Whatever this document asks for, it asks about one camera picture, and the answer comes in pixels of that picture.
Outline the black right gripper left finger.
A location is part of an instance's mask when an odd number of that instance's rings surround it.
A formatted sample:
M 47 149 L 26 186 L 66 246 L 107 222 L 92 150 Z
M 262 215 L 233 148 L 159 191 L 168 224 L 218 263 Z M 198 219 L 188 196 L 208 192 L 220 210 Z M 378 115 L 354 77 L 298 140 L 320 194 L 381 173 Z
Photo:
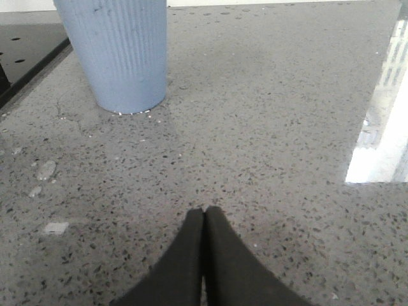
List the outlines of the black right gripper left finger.
M 115 305 L 199 305 L 202 209 L 188 211 L 180 231 L 153 269 Z

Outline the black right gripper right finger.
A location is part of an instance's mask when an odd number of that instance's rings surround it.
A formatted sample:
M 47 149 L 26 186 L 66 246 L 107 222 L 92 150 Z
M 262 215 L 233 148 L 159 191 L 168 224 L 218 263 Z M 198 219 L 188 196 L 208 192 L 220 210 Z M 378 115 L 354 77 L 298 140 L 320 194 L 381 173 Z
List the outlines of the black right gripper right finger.
M 209 305 L 309 305 L 267 270 L 219 207 L 205 212 L 205 282 Z

